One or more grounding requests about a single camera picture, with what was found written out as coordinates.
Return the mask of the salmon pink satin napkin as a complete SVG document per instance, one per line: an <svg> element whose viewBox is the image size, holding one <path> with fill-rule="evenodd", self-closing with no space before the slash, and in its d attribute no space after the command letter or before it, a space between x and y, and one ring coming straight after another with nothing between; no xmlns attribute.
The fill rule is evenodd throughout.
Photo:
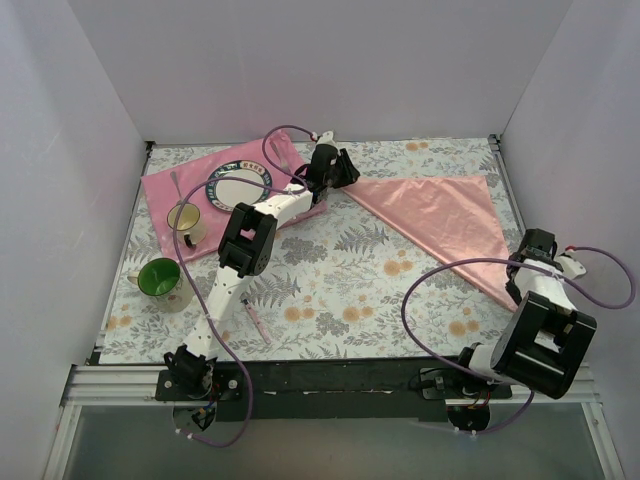
<svg viewBox="0 0 640 480"><path fill-rule="evenodd" d="M344 191L441 263L509 257L483 176L361 178Z"/></svg>

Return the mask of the pink handled utensil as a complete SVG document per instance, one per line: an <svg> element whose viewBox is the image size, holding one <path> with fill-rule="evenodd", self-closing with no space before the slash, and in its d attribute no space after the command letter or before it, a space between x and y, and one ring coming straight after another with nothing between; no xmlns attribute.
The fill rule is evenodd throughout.
<svg viewBox="0 0 640 480"><path fill-rule="evenodd" d="M258 330L261 338L263 339L263 341L266 344L270 344L271 343L271 339L269 337L269 334L263 324L263 322L259 319L254 307L252 306L252 304L249 302L248 299L243 299L242 303L247 311L247 313L249 314L250 318L252 319L254 326L256 327L256 329Z"/></svg>

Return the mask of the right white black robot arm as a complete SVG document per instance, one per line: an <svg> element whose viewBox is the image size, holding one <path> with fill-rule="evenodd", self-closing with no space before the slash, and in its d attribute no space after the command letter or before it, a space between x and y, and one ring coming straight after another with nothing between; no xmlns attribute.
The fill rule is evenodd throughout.
<svg viewBox="0 0 640 480"><path fill-rule="evenodd" d="M453 387L471 398L491 379L559 399L597 329L596 320L580 312L565 291L565 281L584 276L586 268L559 254L555 236L541 229L528 229L509 259L520 264L506 267L506 291L518 308L496 344L476 342L462 350Z"/></svg>

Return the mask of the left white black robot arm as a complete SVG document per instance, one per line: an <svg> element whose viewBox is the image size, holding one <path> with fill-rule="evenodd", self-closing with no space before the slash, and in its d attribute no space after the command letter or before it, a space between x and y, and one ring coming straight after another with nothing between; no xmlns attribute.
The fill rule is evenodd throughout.
<svg viewBox="0 0 640 480"><path fill-rule="evenodd" d="M211 392L218 341L214 327L233 313L249 283L266 269L277 230L324 201L331 188L352 185L359 177L331 131L312 139L311 162L295 171L284 190L255 205L239 203L232 210L218 247L214 286L201 302L204 314L183 344L164 356L174 384L190 399L200 400Z"/></svg>

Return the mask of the silver fork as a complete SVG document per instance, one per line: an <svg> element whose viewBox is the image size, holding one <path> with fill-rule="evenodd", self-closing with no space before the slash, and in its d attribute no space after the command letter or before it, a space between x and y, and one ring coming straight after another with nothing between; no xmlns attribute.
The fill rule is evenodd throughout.
<svg viewBox="0 0 640 480"><path fill-rule="evenodd" d="M275 141L270 140L269 141L269 145L271 147L271 149L273 150L273 153L276 156L277 159L277 164L280 167L281 170L283 170L285 173L289 173L290 172L290 168L289 168L289 164L287 159L281 154L278 145L276 144Z"/></svg>

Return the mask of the white plate dark rim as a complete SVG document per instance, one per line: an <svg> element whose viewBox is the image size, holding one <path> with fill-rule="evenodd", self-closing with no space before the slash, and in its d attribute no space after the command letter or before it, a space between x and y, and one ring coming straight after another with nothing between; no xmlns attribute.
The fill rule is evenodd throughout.
<svg viewBox="0 0 640 480"><path fill-rule="evenodd" d="M264 201L273 187L266 167L251 160L236 160L222 164L209 176L212 183L205 187L209 203L223 212L231 212L238 203L255 204Z"/></svg>

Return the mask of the cream enamel mug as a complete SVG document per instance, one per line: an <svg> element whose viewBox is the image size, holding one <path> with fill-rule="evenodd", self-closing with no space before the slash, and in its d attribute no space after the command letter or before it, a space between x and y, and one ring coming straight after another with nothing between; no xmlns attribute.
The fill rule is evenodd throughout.
<svg viewBox="0 0 640 480"><path fill-rule="evenodd" d="M192 203L183 208L176 204L167 215L167 224L177 230L178 239L189 249L195 249L207 235L201 211Z"/></svg>

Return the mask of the silver spoon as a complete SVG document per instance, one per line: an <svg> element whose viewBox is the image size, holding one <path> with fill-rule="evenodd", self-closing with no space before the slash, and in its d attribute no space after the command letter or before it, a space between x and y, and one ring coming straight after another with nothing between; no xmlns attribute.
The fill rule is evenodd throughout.
<svg viewBox="0 0 640 480"><path fill-rule="evenodd" d="M170 177L171 177L171 180L172 180L172 182L173 182L173 184L175 186L175 189L176 189L176 192L177 192L177 195L178 195L178 200L177 200L175 206L182 205L183 203L185 203L186 205L189 205L190 202L184 200L184 196L182 194L182 191L181 191L181 188L180 188L180 185L179 185L179 180L178 180L177 173L175 171L170 172Z"/></svg>

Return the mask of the green interior floral mug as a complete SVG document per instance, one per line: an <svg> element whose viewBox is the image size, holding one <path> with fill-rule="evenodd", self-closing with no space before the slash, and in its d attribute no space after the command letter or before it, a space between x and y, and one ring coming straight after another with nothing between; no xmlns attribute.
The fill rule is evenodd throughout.
<svg viewBox="0 0 640 480"><path fill-rule="evenodd" d="M181 266L170 258L151 260L139 271L129 272L127 279L162 312L183 311L194 296Z"/></svg>

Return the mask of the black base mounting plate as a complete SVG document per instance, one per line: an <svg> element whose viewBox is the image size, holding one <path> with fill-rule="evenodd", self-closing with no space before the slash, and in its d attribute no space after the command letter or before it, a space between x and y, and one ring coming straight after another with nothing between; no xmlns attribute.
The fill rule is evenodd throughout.
<svg viewBox="0 0 640 480"><path fill-rule="evenodd" d="M488 424L489 403L511 398L508 386L488 385L430 357L359 360L249 361L204 364L194 372L169 367L155 398L201 406L199 424L293 419L417 419L446 422L447 401L470 415L469 428Z"/></svg>

